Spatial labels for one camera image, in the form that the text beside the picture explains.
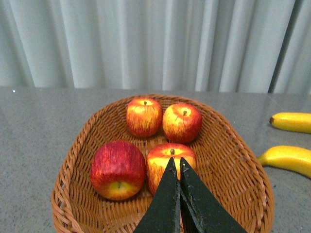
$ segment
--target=gray countertop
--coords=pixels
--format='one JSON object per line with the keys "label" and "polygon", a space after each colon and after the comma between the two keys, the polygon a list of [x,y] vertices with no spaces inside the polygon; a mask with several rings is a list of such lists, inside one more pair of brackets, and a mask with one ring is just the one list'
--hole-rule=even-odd
{"label": "gray countertop", "polygon": [[[225,116],[256,156],[276,145],[311,150],[311,134],[272,128],[277,112],[311,112],[311,96],[182,91],[0,87],[0,232],[54,233],[51,191],[76,136],[91,115],[146,93],[203,102]],[[275,197],[271,232],[311,232],[311,179],[264,168]]]}

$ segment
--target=fake apple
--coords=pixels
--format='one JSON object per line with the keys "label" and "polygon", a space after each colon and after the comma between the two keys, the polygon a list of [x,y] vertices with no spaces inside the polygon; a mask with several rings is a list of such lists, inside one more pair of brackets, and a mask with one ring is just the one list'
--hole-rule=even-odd
{"label": "fake apple", "polygon": [[149,137],[162,125],[161,104],[150,98],[132,100],[126,110],[126,123],[129,131],[137,137]]}
{"label": "fake apple", "polygon": [[104,198],[130,198],[142,188],[145,178],[144,156],[130,142],[109,142],[94,155],[90,180],[95,191]]}
{"label": "fake apple", "polygon": [[201,127],[202,115],[191,104],[172,104],[164,112],[163,132],[172,142],[191,142],[199,135]]}
{"label": "fake apple", "polygon": [[180,179],[179,164],[181,157],[184,157],[190,166],[196,170],[196,155],[190,147],[178,143],[165,143],[153,147],[146,158],[147,185],[153,195],[156,193],[156,189],[171,157],[175,161],[178,179]]}

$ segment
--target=apple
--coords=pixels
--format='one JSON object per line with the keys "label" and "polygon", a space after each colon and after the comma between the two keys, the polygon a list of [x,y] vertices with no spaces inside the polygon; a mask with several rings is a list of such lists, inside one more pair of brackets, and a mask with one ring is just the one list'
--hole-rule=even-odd
{"label": "apple", "polygon": [[91,164],[90,180],[95,191],[109,200],[124,200],[144,185],[146,163],[140,150],[126,141],[101,146]]}
{"label": "apple", "polygon": [[172,142],[191,142],[199,135],[201,127],[202,115],[191,104],[175,103],[164,112],[163,132]]}
{"label": "apple", "polygon": [[196,155],[190,147],[178,143],[165,143],[153,147],[146,158],[147,185],[153,195],[156,193],[156,189],[171,157],[174,159],[179,180],[181,157],[184,157],[190,166],[196,170]]}
{"label": "apple", "polygon": [[126,109],[126,123],[129,131],[137,137],[149,137],[162,125],[161,104],[151,98],[138,98],[129,102]]}

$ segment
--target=woven basket rim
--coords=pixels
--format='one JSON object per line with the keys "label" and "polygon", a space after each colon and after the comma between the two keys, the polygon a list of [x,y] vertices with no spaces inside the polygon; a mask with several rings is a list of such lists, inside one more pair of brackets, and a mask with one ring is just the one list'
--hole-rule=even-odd
{"label": "woven basket rim", "polygon": [[[231,125],[231,123],[222,114],[220,114],[220,112],[218,112],[217,110],[213,109],[212,107],[210,107],[210,106],[208,106],[208,105],[206,105],[206,104],[204,104],[198,100],[193,100],[193,99],[189,99],[189,98],[186,98],[183,96],[176,96],[176,95],[162,95],[162,94],[154,94],[153,93],[153,94],[133,95],[133,96],[123,98],[121,100],[136,99],[136,98],[141,98],[141,97],[144,97],[144,98],[167,97],[169,99],[178,98],[178,99],[180,99],[180,101],[189,101],[190,100],[194,104],[197,104],[197,105],[200,105],[203,107],[208,107],[212,112],[216,113],[221,120],[224,120],[226,122],[226,125],[228,125],[229,130],[232,131],[232,133],[236,137],[236,140],[242,145],[242,148],[245,149],[248,152],[248,154],[250,155],[250,160],[252,161],[252,164],[254,165],[254,171],[257,171],[258,174],[262,178],[260,185],[262,187],[264,187],[264,190],[265,190],[265,193],[262,196],[262,202],[267,202],[267,198],[268,198],[269,209],[270,209],[270,211],[268,213],[271,214],[269,216],[269,219],[271,220],[271,223],[273,223],[273,219],[274,219],[274,215],[273,215],[273,213],[274,213],[274,197],[273,197],[272,186],[271,186],[270,180],[269,180],[267,174],[265,173],[265,171],[263,170],[263,167],[259,163],[258,159],[253,154],[252,150],[243,141],[243,139],[238,134],[238,132],[235,130],[235,128]],[[91,115],[91,117],[84,124],[84,126],[81,129],[81,131],[79,132],[79,134],[76,136],[72,146],[68,150],[66,158],[64,159],[64,161],[61,165],[60,171],[59,171],[57,178],[55,180],[54,189],[52,190],[52,193],[51,193],[52,216],[53,216],[53,221],[54,221],[54,227],[56,228],[57,232],[83,233],[81,226],[79,225],[79,223],[74,218],[72,208],[71,208],[70,203],[68,201],[69,200],[68,186],[70,183],[70,178],[71,178],[72,173],[73,173],[73,167],[75,166],[75,163],[77,161],[77,156],[81,150],[82,145],[85,143],[87,135],[90,133],[93,126],[100,119],[100,115],[102,114],[102,112],[105,111],[107,108],[111,107],[113,104],[115,104],[118,101],[115,101],[115,102],[112,102],[112,103],[106,105],[105,107],[101,108],[99,111],[97,111]],[[73,231],[71,231],[71,230],[69,231],[67,229],[68,225],[72,226],[71,230],[73,230]]]}

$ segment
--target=curtain fold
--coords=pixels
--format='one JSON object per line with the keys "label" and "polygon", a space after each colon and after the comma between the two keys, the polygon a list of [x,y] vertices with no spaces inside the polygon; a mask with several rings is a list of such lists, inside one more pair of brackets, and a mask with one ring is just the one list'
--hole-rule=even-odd
{"label": "curtain fold", "polygon": [[294,4],[0,0],[0,86],[311,94],[311,0]]}

